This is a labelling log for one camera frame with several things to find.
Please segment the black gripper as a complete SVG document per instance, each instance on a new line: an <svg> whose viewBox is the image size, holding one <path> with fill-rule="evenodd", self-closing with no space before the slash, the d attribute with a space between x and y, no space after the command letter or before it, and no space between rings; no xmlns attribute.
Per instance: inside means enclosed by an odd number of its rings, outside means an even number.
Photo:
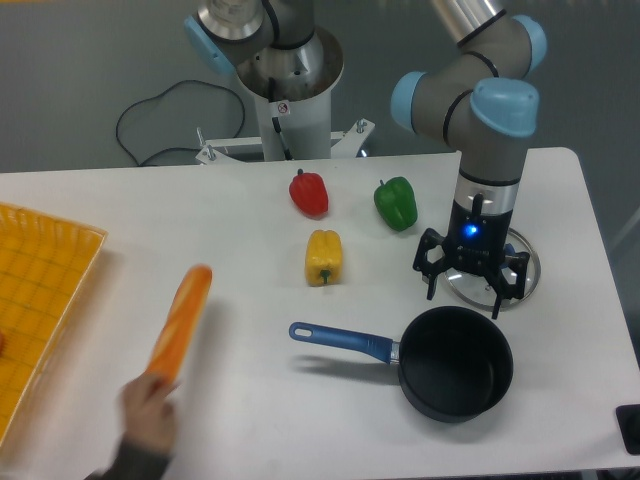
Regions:
<svg viewBox="0 0 640 480"><path fill-rule="evenodd" d="M522 300L530 254L504 248L513 209L514 187L457 187L446 237L427 228L413 261L427 284L426 298L432 300L438 276L446 270L487 275L495 292L491 318L497 319L504 300ZM441 257L429 260L440 248Z"/></svg>

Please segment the dark sleeve forearm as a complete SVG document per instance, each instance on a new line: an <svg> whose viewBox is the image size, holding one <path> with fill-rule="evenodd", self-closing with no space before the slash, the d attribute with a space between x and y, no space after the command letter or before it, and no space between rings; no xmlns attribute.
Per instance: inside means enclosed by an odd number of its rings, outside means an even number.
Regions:
<svg viewBox="0 0 640 480"><path fill-rule="evenodd" d="M151 450L122 437L111 465L104 471L92 472L86 480L162 479L171 460L168 453Z"/></svg>

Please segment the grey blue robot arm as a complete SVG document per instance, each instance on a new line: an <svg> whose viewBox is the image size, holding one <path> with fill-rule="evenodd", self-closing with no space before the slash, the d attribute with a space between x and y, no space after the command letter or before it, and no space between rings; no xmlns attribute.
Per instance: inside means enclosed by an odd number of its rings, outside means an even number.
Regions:
<svg viewBox="0 0 640 480"><path fill-rule="evenodd" d="M461 160L448 230L423 234L414 267L429 287L450 270L482 278L498 313L528 290L530 256L509 251L507 238L539 106L526 76L543 60L547 40L538 23L509 16L497 1L433 7L460 57L434 75L405 74L390 111L398 125L440 139ZM204 63L236 75L253 95L266 160L330 155L331 92L344 57L316 24L312 2L208 1L184 29Z"/></svg>

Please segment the person's hand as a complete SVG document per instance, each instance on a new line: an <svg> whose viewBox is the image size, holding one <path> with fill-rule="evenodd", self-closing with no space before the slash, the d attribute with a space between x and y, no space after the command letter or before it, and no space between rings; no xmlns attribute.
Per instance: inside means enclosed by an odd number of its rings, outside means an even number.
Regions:
<svg viewBox="0 0 640 480"><path fill-rule="evenodd" d="M155 454L172 453L177 417L169 396L175 388L153 373L143 373L124 386L120 402L125 441Z"/></svg>

